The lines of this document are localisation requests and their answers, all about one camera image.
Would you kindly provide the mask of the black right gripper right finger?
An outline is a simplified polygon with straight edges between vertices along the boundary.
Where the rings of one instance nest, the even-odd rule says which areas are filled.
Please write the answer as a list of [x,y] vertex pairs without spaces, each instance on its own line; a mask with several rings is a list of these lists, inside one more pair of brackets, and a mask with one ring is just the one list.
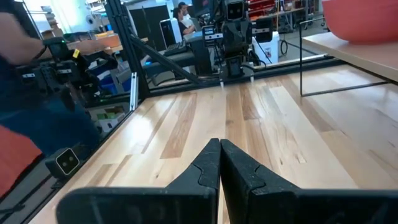
[[398,224],[398,190],[302,189],[221,140],[231,224]]

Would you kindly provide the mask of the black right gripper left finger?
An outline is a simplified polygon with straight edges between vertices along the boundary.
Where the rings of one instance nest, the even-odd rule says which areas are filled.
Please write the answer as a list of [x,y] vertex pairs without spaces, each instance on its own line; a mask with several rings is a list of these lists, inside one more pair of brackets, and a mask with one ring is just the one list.
[[85,187],[58,203],[58,224],[216,224],[221,143],[210,139],[165,187]]

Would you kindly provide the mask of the plain coral red bowl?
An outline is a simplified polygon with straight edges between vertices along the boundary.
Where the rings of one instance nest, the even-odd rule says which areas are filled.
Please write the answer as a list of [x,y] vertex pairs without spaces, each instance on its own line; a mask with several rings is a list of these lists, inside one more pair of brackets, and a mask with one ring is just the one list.
[[322,0],[330,31],[352,43],[398,41],[398,0]]

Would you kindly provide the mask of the black controller box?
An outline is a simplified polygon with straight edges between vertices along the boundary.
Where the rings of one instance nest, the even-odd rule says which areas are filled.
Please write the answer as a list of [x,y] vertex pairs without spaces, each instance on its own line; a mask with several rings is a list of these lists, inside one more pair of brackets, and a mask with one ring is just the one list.
[[270,42],[273,38],[274,24],[272,18],[258,18],[256,20],[257,42]]
[[203,26],[201,31],[202,31],[202,36],[206,41],[218,40],[223,38],[222,33],[216,33],[215,26],[213,25]]

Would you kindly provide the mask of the white bucket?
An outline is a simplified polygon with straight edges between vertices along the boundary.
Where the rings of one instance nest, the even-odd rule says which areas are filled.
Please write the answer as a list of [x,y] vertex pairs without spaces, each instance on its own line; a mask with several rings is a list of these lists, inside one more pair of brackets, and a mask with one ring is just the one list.
[[279,62],[279,33],[274,31],[270,42],[258,42],[252,38],[252,47],[260,60],[266,64]]

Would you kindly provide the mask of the red storage bin rack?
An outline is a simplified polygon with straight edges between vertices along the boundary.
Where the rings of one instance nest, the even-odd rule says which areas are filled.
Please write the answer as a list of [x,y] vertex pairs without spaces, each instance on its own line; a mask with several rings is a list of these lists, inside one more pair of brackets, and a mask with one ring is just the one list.
[[249,0],[248,11],[249,13],[264,12],[275,6],[275,0]]

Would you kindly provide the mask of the person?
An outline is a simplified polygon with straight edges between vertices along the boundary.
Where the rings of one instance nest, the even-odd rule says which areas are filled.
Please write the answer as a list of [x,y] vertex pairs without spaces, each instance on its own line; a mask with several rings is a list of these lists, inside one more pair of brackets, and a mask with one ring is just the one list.
[[0,0],[0,126],[28,137],[45,156],[81,144],[86,159],[100,143],[100,134],[85,109],[69,96],[44,96],[16,73],[51,53],[21,26],[13,0]]
[[185,19],[190,19],[191,20],[191,17],[190,17],[190,15],[188,13],[188,5],[185,2],[180,2],[178,4],[178,8],[180,8],[182,10]]
[[193,22],[190,19],[184,18],[183,12],[180,8],[176,7],[173,9],[173,17],[178,21],[178,26],[182,37],[187,34],[192,34],[196,31]]

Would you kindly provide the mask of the black keyboard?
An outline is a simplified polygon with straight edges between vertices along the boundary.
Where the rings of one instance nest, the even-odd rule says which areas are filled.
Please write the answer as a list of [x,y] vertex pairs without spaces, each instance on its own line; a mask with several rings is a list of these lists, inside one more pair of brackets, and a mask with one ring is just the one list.
[[184,53],[188,50],[188,47],[185,42],[179,42],[176,44],[172,44],[168,46],[164,52],[164,56],[168,57],[171,55],[176,55],[180,53]]

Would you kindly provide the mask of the black white computer tower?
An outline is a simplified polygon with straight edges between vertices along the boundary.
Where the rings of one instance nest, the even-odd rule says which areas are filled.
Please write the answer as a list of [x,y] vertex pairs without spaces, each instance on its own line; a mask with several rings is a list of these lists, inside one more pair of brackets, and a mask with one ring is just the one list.
[[182,41],[178,20],[176,18],[162,20],[159,22],[159,26],[166,48]]

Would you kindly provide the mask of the black partition panel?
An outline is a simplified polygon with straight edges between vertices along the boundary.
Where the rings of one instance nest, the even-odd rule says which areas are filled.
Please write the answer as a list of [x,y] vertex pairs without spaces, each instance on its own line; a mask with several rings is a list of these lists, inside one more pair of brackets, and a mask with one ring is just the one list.
[[131,9],[137,36],[141,39],[148,38],[148,44],[158,51],[165,50],[164,39],[160,29],[160,21],[169,19],[167,6],[155,6]]

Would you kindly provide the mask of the small white green box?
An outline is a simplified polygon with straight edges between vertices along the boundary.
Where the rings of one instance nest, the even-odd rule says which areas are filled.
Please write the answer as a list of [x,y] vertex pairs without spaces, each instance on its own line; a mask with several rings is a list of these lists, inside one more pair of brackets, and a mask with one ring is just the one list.
[[88,112],[97,127],[104,133],[112,131],[126,115],[122,106],[91,108]]

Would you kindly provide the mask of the orange cardboard box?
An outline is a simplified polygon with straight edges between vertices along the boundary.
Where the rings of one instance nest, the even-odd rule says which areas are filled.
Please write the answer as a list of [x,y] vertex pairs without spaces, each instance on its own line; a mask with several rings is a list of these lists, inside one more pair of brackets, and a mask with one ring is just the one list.
[[106,47],[114,48],[121,45],[118,34],[114,33],[112,30],[100,34],[95,34],[95,39]]

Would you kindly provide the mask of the red panel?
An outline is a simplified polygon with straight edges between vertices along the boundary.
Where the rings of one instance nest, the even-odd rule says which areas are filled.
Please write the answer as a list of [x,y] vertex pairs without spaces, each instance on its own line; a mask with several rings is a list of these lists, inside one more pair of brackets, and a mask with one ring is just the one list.
[[28,137],[0,125],[0,198],[41,154]]

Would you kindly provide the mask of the silver metal bracket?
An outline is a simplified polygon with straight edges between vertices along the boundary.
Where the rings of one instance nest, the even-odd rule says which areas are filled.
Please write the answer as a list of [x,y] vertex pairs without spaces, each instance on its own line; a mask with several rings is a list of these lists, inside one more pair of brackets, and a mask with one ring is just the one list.
[[138,102],[138,76],[136,72],[131,73],[131,89],[130,89],[130,100],[129,110],[135,111]]

